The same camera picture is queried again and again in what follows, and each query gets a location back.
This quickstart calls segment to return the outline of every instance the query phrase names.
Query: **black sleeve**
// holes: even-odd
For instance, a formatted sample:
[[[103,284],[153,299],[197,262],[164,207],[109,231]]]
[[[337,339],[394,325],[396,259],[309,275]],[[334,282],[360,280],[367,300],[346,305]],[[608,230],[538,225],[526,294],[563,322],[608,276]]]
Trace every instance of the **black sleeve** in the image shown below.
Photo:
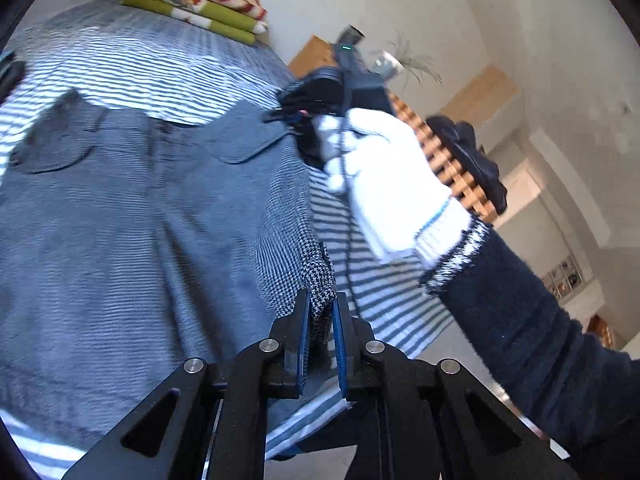
[[[638,416],[640,361],[583,335],[542,281],[479,220],[424,283],[516,406],[570,453]]]

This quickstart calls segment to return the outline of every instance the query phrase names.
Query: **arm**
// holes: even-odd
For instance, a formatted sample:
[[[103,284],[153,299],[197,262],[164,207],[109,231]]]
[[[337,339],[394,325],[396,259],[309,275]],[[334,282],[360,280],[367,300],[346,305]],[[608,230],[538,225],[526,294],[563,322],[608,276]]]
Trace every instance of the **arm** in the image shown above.
[[[502,239],[450,196],[407,124],[357,108],[348,123],[359,137],[343,160],[340,121],[316,123],[333,150],[325,150],[327,158],[335,157],[324,170],[329,191],[349,193],[375,257],[388,262],[417,251],[424,284],[442,298],[494,378],[570,452],[622,438],[621,425],[640,408],[640,362],[582,334]],[[625,452],[640,448],[640,439],[627,440],[634,444]],[[634,458],[640,460],[640,449]]]
[[[638,416],[640,361],[582,334],[540,279],[458,202],[418,236],[416,248],[428,269],[424,284],[495,380],[570,452]]]

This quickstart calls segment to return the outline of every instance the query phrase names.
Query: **metal screw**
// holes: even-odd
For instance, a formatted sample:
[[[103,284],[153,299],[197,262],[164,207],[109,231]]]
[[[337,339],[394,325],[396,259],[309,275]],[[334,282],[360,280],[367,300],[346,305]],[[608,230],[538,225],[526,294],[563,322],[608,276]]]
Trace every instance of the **metal screw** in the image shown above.
[[[189,359],[184,364],[184,371],[188,374],[197,374],[200,370],[204,368],[204,363],[202,359],[193,358]]]
[[[440,368],[446,374],[457,374],[460,371],[460,363],[454,359],[444,359],[440,363]]]
[[[278,343],[275,339],[263,339],[260,341],[260,350],[263,352],[273,352],[278,349],[280,343]]]
[[[385,344],[382,341],[376,341],[374,339],[373,341],[367,342],[364,348],[370,354],[379,354],[385,349]]]

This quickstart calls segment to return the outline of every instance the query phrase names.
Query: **wooden shelf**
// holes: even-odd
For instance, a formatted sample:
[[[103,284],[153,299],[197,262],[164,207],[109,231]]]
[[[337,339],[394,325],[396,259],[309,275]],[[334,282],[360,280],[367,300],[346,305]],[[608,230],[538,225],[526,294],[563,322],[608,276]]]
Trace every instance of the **wooden shelf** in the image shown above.
[[[289,70],[297,78],[321,66],[335,66],[331,45],[317,36],[312,36],[295,58],[289,63]]]
[[[487,66],[440,110],[454,122],[480,128],[519,93],[518,86],[494,65]]]

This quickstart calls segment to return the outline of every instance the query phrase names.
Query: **striped bedsheet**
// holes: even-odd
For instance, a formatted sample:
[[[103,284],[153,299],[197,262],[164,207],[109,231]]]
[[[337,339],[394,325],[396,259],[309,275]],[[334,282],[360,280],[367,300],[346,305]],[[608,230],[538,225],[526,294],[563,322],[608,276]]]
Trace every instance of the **striped bedsheet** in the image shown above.
[[[248,47],[165,16],[122,7],[117,0],[65,11],[20,31],[8,48],[28,62],[28,74],[0,107],[0,177],[27,127],[69,87],[93,104],[140,108],[155,118],[202,124],[240,99],[272,107],[275,92],[291,78],[268,47]],[[324,173],[308,171],[314,226],[334,263],[338,290],[346,291],[347,210],[327,193]],[[418,286],[417,259],[381,266],[357,225],[351,229],[351,282],[362,317],[378,339],[416,357],[451,323],[450,314]],[[333,352],[333,341],[329,345]],[[334,375],[269,432],[267,458],[286,452],[347,407]],[[44,479],[61,478],[84,453],[29,428],[12,417],[9,406],[3,408],[2,420]]]

